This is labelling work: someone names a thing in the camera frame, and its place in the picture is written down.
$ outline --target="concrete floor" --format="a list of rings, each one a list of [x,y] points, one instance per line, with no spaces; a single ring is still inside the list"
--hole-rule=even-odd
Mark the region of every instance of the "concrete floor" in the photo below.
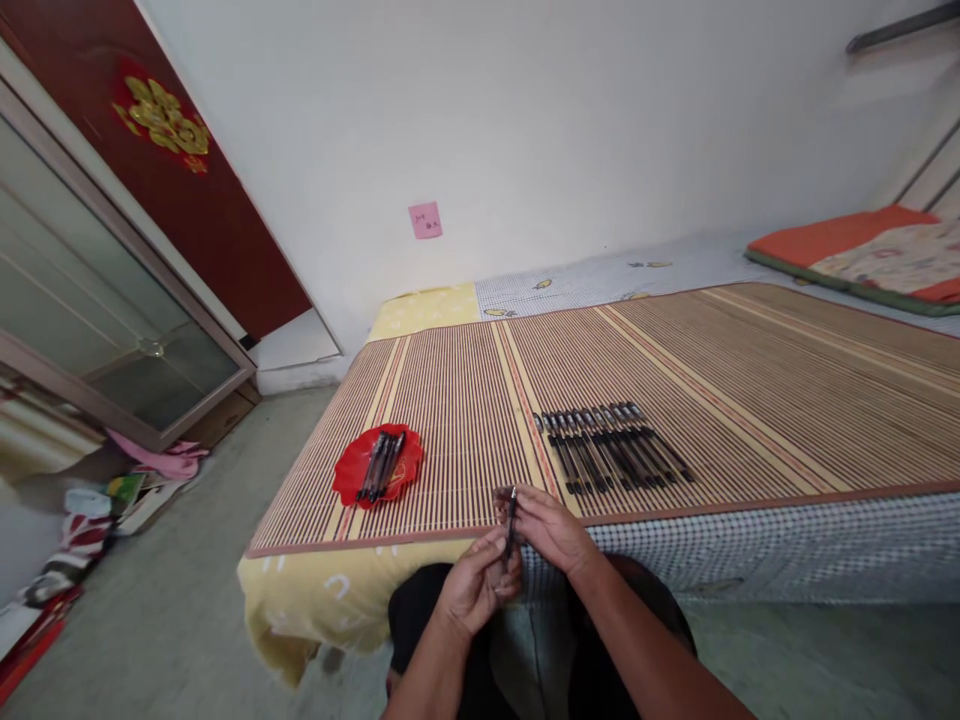
[[[389,650],[325,649],[300,690],[286,690],[247,641],[234,572],[331,396],[312,390],[257,407],[190,492],[144,536],[114,547],[0,716],[376,717]],[[685,609],[704,663],[761,718],[960,717],[960,608]],[[570,646],[558,614],[517,608],[500,627],[495,666],[522,717],[544,717],[544,701],[548,717],[565,717]]]

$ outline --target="row of pens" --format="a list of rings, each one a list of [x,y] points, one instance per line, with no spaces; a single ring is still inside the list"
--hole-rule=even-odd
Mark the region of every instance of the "row of pens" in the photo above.
[[[680,454],[647,422],[635,402],[533,416],[537,430],[555,448],[567,492],[582,495],[616,487],[652,490],[694,482]]]

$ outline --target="yellow bed sheet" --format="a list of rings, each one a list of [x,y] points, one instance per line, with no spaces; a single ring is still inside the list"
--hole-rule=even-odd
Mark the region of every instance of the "yellow bed sheet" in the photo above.
[[[388,300],[368,341],[480,319],[473,283]],[[263,661],[296,687],[320,644],[369,653],[389,637],[387,603],[423,565],[454,562],[469,540],[243,558],[247,632]]]

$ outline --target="red plate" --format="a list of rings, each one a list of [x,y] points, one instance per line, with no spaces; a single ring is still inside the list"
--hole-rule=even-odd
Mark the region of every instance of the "red plate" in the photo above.
[[[377,444],[377,438],[380,437],[381,431],[388,432],[391,435],[406,432],[407,437],[403,441],[403,449],[400,451],[400,457],[397,459],[397,465],[393,470],[393,477],[387,484],[386,494],[377,502],[395,499],[404,485],[417,479],[420,460],[423,459],[420,435],[407,425],[381,425],[380,427],[370,428],[347,445],[347,449],[343,451],[343,455],[340,456],[333,468],[333,489],[340,493],[340,502],[345,507],[354,504],[359,505],[364,510],[373,507],[373,503],[367,497],[357,500],[357,493],[363,487],[363,479],[366,477],[367,468],[370,465],[370,453],[373,452],[373,446]]]

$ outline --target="glass panel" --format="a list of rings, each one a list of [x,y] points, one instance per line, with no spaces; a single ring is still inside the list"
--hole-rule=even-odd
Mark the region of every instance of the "glass panel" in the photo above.
[[[239,371],[0,117],[0,327],[164,430]]]

